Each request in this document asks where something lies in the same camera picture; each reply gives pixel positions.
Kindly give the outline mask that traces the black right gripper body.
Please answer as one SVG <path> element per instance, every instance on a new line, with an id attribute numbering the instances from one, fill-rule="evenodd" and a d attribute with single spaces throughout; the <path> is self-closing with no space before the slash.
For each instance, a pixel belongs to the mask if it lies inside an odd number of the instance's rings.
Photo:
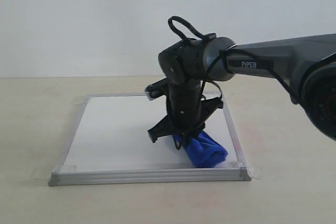
<path id="1" fill-rule="evenodd" d="M 221 97 L 206 98 L 200 82 L 185 82 L 181 85 L 168 83 L 166 116 L 148 130 L 154 143 L 164 136 L 181 135 L 183 141 L 197 137 L 205 128 L 205 121 L 224 106 Z"/>

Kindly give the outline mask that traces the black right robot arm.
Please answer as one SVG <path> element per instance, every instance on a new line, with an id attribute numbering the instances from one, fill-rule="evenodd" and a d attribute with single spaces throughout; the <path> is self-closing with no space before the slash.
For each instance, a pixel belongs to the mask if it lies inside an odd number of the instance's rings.
<path id="1" fill-rule="evenodd" d="M 180 135 L 186 144 L 223 107 L 221 97 L 206 99 L 206 82 L 237 74 L 273 78 L 300 105 L 312 124 L 335 139 L 335 34 L 237 45 L 227 37 L 183 39 L 158 55 L 165 77 L 146 88 L 149 100 L 166 96 L 166 116 L 149 129 L 151 141 Z"/>

